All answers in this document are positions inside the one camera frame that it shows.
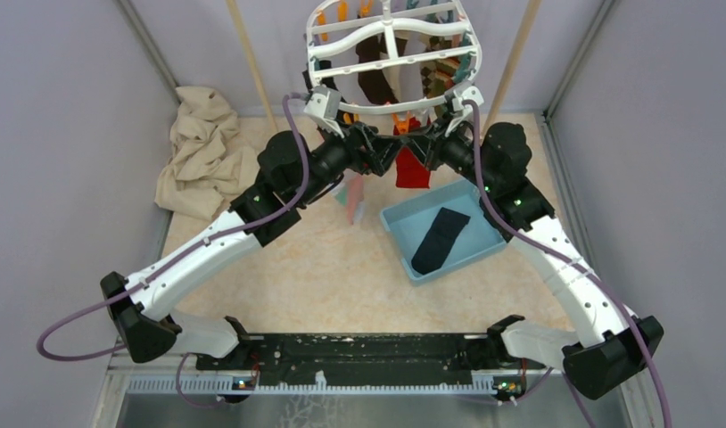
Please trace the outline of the red sock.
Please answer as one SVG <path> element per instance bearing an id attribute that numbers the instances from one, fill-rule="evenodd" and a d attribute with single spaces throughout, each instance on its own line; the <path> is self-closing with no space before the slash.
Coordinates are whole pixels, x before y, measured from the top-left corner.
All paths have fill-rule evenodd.
<path id="1" fill-rule="evenodd" d="M 403 148 L 395 160 L 395 185 L 403 189 L 428 189 L 431 172 L 426 170 L 409 148 Z"/>

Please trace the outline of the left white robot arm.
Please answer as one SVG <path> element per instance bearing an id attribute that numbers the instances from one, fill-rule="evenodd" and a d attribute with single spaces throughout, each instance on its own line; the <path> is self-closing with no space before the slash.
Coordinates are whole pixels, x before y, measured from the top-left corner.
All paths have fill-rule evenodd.
<path id="1" fill-rule="evenodd" d="M 383 175 L 405 141 L 379 136 L 357 122 L 326 135 L 310 150 L 298 132 L 272 136 L 259 153 L 253 185 L 234 199 L 196 237 L 164 259 L 128 276 L 112 272 L 101 281 L 112 301 L 111 318 L 128 355 L 148 363 L 170 352 L 219 358 L 232 369 L 246 366 L 252 345 L 232 317 L 210 319 L 178 312 L 177 304 L 220 270 L 261 250 L 298 223 L 346 170 Z"/>

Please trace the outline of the white round clip hanger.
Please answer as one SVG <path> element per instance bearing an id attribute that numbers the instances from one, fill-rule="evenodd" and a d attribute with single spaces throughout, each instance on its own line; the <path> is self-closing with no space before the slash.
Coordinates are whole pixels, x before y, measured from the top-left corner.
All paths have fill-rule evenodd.
<path id="1" fill-rule="evenodd" d="M 312 60 L 331 60 L 333 68 L 321 71 L 330 76 L 343 98 L 337 119 L 350 115 L 393 115 L 393 113 L 428 113 L 446 109 L 445 95 L 455 86 L 474 85 L 472 77 L 482 65 L 482 49 L 473 37 L 471 22 L 463 17 L 459 1 L 431 1 L 421 4 L 408 1 L 399 10 L 389 1 L 363 1 L 357 14 L 349 18 L 343 1 L 331 1 L 329 9 L 319 9 L 317 22 L 307 21 L 306 48 L 308 63 Z M 359 64 L 356 45 L 362 40 L 379 36 L 381 60 Z M 426 53 L 423 36 L 465 36 L 468 45 Z M 422 93 L 421 63 L 452 56 L 470 54 L 469 74 L 443 95 L 426 98 Z M 373 105 L 358 84 L 358 73 L 382 70 L 399 102 Z"/>

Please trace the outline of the dark navy sock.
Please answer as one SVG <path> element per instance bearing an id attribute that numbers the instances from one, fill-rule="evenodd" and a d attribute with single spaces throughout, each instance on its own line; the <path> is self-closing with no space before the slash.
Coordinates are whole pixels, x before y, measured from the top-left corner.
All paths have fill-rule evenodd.
<path id="1" fill-rule="evenodd" d="M 411 259 L 411 267 L 422 276 L 442 268 L 470 219 L 458 211 L 440 208 Z"/>

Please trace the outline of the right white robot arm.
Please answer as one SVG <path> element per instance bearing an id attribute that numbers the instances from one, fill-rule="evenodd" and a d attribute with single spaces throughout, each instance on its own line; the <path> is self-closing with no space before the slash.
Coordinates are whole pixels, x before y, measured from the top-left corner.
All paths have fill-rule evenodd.
<path id="1" fill-rule="evenodd" d="M 644 370 L 664 329 L 616 298 L 568 239 L 551 203 L 526 176 L 532 151 L 519 124 L 498 122 L 467 137 L 435 122 L 404 136 L 425 166 L 448 166 L 475 186 L 483 215 L 536 269 L 572 323 L 571 332 L 508 316 L 488 330 L 492 364 L 529 359 L 563 372 L 577 393 L 599 399 Z"/>

